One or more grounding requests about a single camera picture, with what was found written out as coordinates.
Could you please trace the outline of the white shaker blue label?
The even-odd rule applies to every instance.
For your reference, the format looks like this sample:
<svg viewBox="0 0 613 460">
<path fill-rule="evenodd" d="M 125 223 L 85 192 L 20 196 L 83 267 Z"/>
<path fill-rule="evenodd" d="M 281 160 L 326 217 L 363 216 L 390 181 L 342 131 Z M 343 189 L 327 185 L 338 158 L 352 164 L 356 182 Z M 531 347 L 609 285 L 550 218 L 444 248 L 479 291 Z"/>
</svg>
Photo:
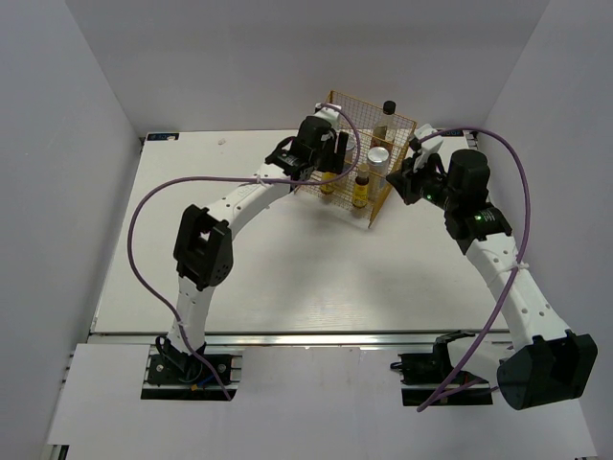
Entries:
<svg viewBox="0 0 613 460">
<path fill-rule="evenodd" d="M 348 132 L 343 131 L 342 137 L 346 140 L 343 163 L 343 168 L 346 170 L 349 169 L 355 162 L 355 157 L 357 155 L 357 144 L 354 136 L 352 134 L 349 134 Z"/>
<path fill-rule="evenodd" d="M 383 147 L 373 147 L 367 153 L 371 193 L 378 193 L 385 186 L 385 175 L 390 162 L 390 153 Z"/>
</svg>

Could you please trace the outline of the tall black-capped sauce bottle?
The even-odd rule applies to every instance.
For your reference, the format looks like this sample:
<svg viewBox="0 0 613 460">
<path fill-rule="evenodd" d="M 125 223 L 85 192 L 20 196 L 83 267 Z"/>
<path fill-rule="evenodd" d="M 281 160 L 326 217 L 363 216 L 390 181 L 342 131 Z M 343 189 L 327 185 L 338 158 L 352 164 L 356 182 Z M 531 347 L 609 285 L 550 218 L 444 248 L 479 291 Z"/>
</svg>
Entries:
<svg viewBox="0 0 613 460">
<path fill-rule="evenodd" d="M 382 115 L 373 127 L 372 148 L 382 147 L 389 153 L 393 152 L 397 134 L 396 109 L 394 101 L 386 101 L 383 104 Z"/>
</svg>

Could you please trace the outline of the small yellow-label bottle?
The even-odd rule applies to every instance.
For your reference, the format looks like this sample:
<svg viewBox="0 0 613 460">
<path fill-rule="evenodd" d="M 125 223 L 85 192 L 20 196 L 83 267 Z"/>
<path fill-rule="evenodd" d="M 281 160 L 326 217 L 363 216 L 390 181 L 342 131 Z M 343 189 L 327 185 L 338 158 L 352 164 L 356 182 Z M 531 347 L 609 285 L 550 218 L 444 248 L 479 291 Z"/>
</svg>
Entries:
<svg viewBox="0 0 613 460">
<path fill-rule="evenodd" d="M 320 191 L 324 195 L 331 195 L 335 191 L 335 179 L 337 174 L 334 172 L 324 172 L 321 177 L 323 184 L 320 186 Z"/>
<path fill-rule="evenodd" d="M 352 205 L 362 209 L 368 204 L 370 184 L 370 169 L 367 164 L 360 164 L 356 168 L 356 174 L 352 188 Z"/>
</svg>

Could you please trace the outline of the small yellow-label bottle front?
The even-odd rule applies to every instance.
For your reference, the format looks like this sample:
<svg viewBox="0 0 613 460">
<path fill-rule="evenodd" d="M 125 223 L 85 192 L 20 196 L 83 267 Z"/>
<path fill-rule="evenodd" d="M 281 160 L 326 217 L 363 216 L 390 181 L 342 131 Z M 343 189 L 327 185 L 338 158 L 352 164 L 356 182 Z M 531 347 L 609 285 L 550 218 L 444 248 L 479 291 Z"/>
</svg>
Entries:
<svg viewBox="0 0 613 460">
<path fill-rule="evenodd" d="M 324 172 L 321 177 L 323 184 L 320 186 L 320 191 L 324 195 L 331 195 L 335 191 L 335 179 L 337 174 L 334 172 Z"/>
</svg>

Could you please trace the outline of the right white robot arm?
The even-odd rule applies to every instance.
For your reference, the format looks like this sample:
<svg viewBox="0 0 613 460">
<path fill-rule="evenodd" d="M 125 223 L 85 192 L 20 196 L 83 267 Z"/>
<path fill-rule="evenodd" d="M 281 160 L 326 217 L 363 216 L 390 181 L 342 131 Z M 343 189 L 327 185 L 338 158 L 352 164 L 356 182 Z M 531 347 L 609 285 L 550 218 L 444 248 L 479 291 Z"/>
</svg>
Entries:
<svg viewBox="0 0 613 460">
<path fill-rule="evenodd" d="M 446 230 L 483 278 L 511 335 L 507 352 L 487 349 L 486 331 L 439 337 L 432 368 L 442 380 L 419 409 L 452 395 L 448 384 L 465 371 L 498 388 L 507 404 L 523 410 L 579 398 L 598 355 L 588 334 L 576 334 L 538 287 L 503 213 L 488 200 L 490 169 L 473 149 L 452 153 L 448 169 L 438 154 L 405 159 L 387 182 L 405 204 L 423 199 L 443 210 Z"/>
</svg>

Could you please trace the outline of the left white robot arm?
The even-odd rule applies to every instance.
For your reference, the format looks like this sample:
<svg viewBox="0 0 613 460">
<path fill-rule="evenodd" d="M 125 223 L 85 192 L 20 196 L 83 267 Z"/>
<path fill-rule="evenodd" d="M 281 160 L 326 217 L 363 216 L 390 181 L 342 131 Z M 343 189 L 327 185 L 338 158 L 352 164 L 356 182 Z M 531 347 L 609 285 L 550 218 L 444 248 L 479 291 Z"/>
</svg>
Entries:
<svg viewBox="0 0 613 460">
<path fill-rule="evenodd" d="M 339 117 L 334 105 L 307 116 L 291 141 L 275 147 L 248 182 L 208 207 L 189 206 L 183 213 L 173 257 L 177 262 L 178 297 L 168 339 L 176 350 L 170 371 L 180 381 L 196 380 L 202 358 L 193 353 L 205 344 L 205 322 L 216 286 L 234 264 L 233 239 L 266 207 L 288 196 L 313 172 L 342 170 L 337 150 Z"/>
</svg>

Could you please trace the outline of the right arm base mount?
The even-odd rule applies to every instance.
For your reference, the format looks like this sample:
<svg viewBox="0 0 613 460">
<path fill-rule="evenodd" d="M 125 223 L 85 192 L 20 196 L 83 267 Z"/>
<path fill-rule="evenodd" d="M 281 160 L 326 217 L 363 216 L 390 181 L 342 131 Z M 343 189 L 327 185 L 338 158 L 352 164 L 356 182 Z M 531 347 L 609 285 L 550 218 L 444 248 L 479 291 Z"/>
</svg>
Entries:
<svg viewBox="0 0 613 460">
<path fill-rule="evenodd" d="M 436 338 L 428 353 L 405 353 L 390 364 L 390 370 L 400 375 L 402 405 L 417 407 L 424 403 L 453 370 L 448 344 L 459 345 L 474 340 L 475 333 L 456 331 Z M 440 398 L 434 406 L 486 406 L 493 405 L 489 382 L 482 380 L 462 392 Z"/>
</svg>

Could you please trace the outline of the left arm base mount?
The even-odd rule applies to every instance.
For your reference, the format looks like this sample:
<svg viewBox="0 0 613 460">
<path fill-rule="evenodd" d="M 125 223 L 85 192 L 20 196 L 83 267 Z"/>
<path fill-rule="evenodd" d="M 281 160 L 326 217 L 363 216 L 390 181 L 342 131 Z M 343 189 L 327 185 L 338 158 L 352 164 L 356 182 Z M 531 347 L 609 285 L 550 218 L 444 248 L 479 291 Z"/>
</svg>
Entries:
<svg viewBox="0 0 613 460">
<path fill-rule="evenodd" d="M 204 356 L 214 372 L 196 357 L 157 336 L 150 350 L 141 399 L 145 401 L 228 402 L 237 393 L 241 378 L 240 355 Z"/>
</svg>

